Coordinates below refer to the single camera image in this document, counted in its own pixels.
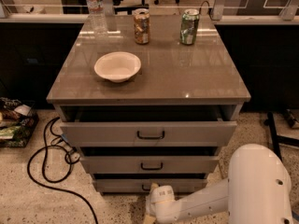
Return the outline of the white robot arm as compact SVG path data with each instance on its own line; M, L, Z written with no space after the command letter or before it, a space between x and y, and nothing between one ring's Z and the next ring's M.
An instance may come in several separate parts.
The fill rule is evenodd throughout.
M228 177L179 200L170 186L152 184L143 224L171 224L226 211L229 224L293 224L292 182L269 148L247 144L230 159Z

